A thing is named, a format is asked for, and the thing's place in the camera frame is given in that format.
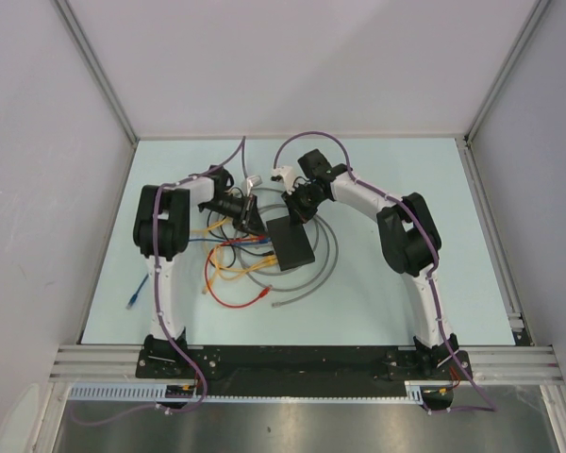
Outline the black network switch box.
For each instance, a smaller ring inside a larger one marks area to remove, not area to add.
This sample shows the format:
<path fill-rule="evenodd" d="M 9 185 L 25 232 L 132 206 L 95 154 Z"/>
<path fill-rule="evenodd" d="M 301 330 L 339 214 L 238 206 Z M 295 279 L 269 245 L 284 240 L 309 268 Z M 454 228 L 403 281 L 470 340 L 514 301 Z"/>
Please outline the black network switch box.
<path fill-rule="evenodd" d="M 281 272 L 315 261 L 308 235 L 301 224 L 293 224 L 289 216 L 284 216 L 269 220 L 266 227 Z"/>

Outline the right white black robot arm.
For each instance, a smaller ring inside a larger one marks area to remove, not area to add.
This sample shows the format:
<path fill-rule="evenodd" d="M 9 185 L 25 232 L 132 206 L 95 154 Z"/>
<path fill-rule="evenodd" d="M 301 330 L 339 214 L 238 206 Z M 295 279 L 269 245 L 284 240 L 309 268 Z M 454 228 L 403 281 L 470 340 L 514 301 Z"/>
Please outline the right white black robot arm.
<path fill-rule="evenodd" d="M 317 149 L 298 160 L 303 183 L 290 166 L 273 164 L 272 179 L 284 185 L 282 198 L 295 223 L 311 219 L 326 200 L 342 203 L 373 220 L 385 262 L 413 286 L 416 366 L 426 378 L 439 378 L 457 356 L 438 290 L 441 236 L 419 193 L 399 197 L 353 173 L 348 162 L 333 166 Z"/>

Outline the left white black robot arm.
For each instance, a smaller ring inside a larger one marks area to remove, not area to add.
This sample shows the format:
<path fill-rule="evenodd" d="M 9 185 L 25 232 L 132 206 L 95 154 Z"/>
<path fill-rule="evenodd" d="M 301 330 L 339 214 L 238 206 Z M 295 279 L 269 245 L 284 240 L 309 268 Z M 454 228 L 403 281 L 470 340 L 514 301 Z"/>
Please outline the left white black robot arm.
<path fill-rule="evenodd" d="M 211 210 L 232 221 L 241 234 L 263 237 L 265 225 L 252 193 L 252 180 L 239 196 L 232 193 L 233 176 L 223 166 L 161 185 L 145 185 L 133 226 L 133 242 L 145 258 L 153 285 L 150 333 L 142 352 L 167 376 L 183 375 L 190 365 L 186 325 L 175 307 L 174 270 L 191 241 L 191 211 Z"/>

